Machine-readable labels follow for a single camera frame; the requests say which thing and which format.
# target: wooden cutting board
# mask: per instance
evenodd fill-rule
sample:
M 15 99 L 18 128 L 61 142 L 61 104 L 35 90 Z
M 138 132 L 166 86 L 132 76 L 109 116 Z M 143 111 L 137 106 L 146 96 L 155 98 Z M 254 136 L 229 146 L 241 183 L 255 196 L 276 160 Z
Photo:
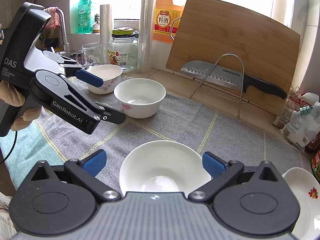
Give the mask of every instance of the wooden cutting board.
M 225 53 L 238 55 L 246 74 L 290 90 L 300 35 L 281 23 L 241 6 L 220 0 L 187 0 L 166 68 L 179 71 L 192 60 L 216 63 Z M 242 72 L 240 62 L 225 57 L 222 67 Z M 240 95 L 240 91 L 220 87 Z M 275 115 L 285 100 L 249 86 L 247 100 Z

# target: white plate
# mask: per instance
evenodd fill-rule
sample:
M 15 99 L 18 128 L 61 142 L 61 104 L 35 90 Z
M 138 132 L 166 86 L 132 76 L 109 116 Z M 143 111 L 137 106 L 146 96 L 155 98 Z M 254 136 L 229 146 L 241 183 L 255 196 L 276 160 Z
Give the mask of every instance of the white plate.
M 135 148 L 121 165 L 122 194 L 138 192 L 189 193 L 210 181 L 202 158 L 194 150 L 172 141 L 152 141 Z
M 320 236 L 320 185 L 302 168 L 291 168 L 282 175 L 300 204 L 300 215 L 292 231 L 299 240 L 315 240 Z

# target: orange bottle label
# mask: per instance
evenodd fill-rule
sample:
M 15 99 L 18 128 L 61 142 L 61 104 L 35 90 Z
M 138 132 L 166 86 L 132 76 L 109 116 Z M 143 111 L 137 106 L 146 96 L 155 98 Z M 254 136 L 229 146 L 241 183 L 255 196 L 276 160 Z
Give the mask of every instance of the orange bottle label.
M 180 17 L 180 11 L 174 10 L 166 10 L 166 9 L 158 9 L 155 11 L 155 27 L 153 32 L 159 34 L 169 35 L 170 27 L 172 21 L 178 17 Z M 176 35 L 177 29 L 179 26 L 179 21 L 176 21 L 172 28 L 172 36 Z

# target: towel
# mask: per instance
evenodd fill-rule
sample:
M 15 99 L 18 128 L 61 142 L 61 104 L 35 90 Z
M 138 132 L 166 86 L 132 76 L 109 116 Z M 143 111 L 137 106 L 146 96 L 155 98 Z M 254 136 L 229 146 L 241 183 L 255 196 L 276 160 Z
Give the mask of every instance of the towel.
M 58 7 L 49 7 L 44 9 L 44 11 L 51 15 L 50 21 L 47 23 L 45 28 L 55 29 L 56 26 L 60 26 L 59 15 L 56 13 Z

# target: white bowl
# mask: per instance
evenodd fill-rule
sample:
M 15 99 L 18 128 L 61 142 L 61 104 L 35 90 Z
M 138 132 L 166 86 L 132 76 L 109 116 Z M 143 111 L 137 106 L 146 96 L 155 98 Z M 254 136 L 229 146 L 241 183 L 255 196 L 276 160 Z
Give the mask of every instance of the white bowl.
M 122 194 L 184 192 L 186 196 L 206 184 L 211 176 L 194 150 L 172 141 L 152 141 L 135 148 L 121 165 Z
M 103 85 L 99 88 L 88 84 L 88 88 L 92 93 L 104 95 L 111 93 L 120 83 L 122 68 L 117 65 L 97 65 L 87 70 L 103 79 Z
M 154 115 L 165 97 L 165 88 L 160 83 L 145 79 L 128 79 L 116 86 L 114 94 L 121 110 L 133 118 Z
M 292 234 L 299 240 L 313 240 L 320 235 L 320 190 L 318 181 L 302 168 L 291 168 L 282 175 L 300 204 L 300 215 Z

